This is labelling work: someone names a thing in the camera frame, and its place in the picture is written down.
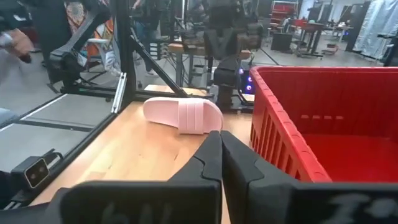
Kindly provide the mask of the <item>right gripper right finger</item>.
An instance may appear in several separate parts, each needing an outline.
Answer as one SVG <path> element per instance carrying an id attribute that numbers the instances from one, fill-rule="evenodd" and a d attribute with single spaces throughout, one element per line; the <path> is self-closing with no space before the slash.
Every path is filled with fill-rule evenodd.
<path id="1" fill-rule="evenodd" d="M 230 132 L 221 138 L 231 223 L 397 223 L 396 184 L 299 182 Z"/>

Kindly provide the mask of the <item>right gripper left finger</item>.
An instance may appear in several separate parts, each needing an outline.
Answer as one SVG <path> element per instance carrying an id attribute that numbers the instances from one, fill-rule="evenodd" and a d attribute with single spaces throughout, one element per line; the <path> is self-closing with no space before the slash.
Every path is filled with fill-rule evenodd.
<path id="1" fill-rule="evenodd" d="M 47 223 L 220 223 L 222 140 L 212 131 L 167 181 L 91 181 L 46 209 Z"/>

